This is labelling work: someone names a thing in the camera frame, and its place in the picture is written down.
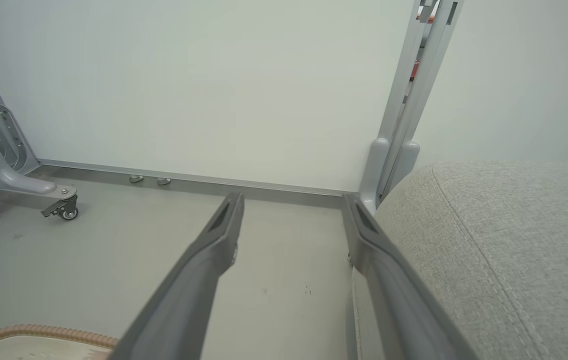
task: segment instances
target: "white wall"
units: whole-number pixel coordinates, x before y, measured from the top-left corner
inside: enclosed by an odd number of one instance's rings
[[[568,1],[468,0],[413,139],[438,160],[568,162]]]
[[[0,0],[38,158],[356,191],[412,0]]]

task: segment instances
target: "gray floor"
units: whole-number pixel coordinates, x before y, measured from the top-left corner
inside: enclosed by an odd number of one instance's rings
[[[160,189],[154,178],[134,186],[86,170],[36,175],[77,187],[80,215],[43,218],[46,199],[0,194],[0,328],[121,337],[229,190]],[[238,257],[218,283],[202,358],[345,359],[351,272],[336,199],[245,193]]]

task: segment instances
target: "whiteboard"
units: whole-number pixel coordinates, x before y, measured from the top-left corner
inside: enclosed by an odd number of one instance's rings
[[[416,168],[568,162],[568,2],[466,1],[413,139]]]
[[[40,159],[356,191],[413,0],[0,0]]]

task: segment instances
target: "gray fabric sofa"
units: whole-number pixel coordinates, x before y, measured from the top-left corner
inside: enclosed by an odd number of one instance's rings
[[[440,162],[375,218],[481,359],[568,359],[568,164]],[[360,359],[380,358],[354,273]]]

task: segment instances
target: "brown braided rim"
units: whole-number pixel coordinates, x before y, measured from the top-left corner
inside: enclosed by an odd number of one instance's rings
[[[6,326],[5,328],[0,329],[0,340],[10,337],[18,337],[19,335],[31,335],[32,337],[70,340],[72,342],[88,344],[91,346],[99,346],[111,350],[113,350],[115,344],[117,344],[118,342],[115,337],[56,326],[15,325]]]

